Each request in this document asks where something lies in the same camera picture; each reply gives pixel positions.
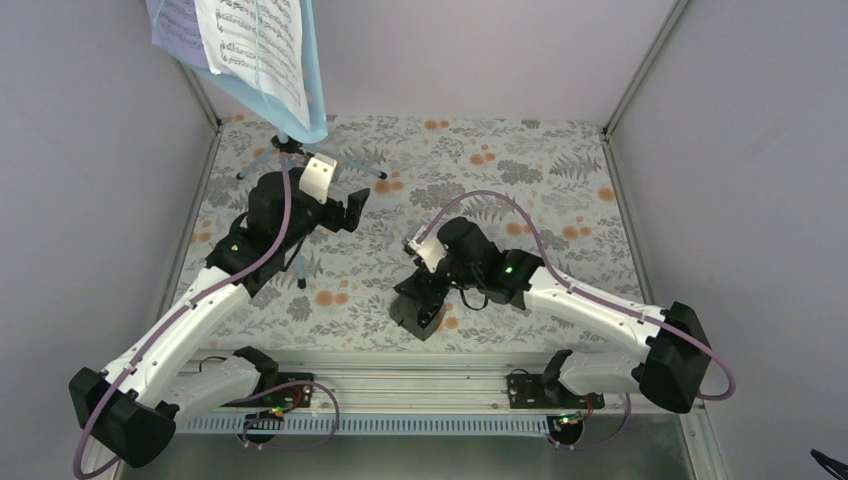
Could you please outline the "black metronome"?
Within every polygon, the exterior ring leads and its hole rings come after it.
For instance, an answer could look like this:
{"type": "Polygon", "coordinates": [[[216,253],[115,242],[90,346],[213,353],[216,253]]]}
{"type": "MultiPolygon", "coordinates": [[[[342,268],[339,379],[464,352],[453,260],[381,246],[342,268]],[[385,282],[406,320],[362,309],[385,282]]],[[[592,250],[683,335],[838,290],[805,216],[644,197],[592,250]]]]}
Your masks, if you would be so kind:
{"type": "Polygon", "coordinates": [[[443,322],[446,296],[446,290],[430,296],[397,293],[389,305],[389,317],[416,339],[426,341],[443,322]]]}

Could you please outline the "light blue music stand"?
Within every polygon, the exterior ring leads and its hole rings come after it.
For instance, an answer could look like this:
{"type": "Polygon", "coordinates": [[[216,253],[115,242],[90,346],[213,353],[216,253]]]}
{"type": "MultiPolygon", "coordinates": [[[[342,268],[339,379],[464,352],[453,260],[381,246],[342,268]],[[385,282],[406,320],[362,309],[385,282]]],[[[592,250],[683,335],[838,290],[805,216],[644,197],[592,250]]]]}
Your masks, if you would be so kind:
{"type": "Polygon", "coordinates": [[[149,1],[152,41],[272,124],[274,148],[312,158],[327,137],[309,1],[149,1]]]}

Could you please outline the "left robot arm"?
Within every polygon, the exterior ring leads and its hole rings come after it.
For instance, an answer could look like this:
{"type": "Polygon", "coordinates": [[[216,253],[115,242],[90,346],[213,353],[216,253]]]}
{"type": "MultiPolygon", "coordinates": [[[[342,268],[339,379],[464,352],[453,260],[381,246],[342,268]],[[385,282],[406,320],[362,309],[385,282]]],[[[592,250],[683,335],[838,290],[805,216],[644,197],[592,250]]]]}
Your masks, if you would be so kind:
{"type": "Polygon", "coordinates": [[[119,461],[143,467],[185,423],[228,403],[263,405],[276,396],[276,363],[253,347],[236,350],[182,385],[175,380],[224,319],[289,268],[287,253],[299,252],[317,227],[358,228],[370,189],[341,202],[328,197],[326,186],[311,186],[308,176],[304,167],[261,176],[248,193],[246,211],[168,312],[105,367],[83,367],[71,378],[69,393],[82,430],[76,478],[94,478],[119,461]]]}

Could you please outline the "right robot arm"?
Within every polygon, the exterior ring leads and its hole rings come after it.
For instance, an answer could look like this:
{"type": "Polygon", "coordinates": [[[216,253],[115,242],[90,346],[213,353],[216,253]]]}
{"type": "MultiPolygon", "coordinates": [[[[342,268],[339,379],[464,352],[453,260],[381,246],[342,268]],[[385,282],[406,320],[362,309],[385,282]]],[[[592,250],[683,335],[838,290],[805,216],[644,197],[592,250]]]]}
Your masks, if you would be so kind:
{"type": "Polygon", "coordinates": [[[710,364],[707,336],[696,312],[627,301],[550,271],[533,253],[500,250],[464,217],[436,235],[404,247],[415,271],[395,285],[389,316],[425,341],[441,324],[451,290],[475,290],[483,303],[547,314],[590,330],[614,346],[607,353],[558,351],[542,375],[544,399],[565,407],[590,393],[639,393],[667,411],[691,411],[710,364]]]}

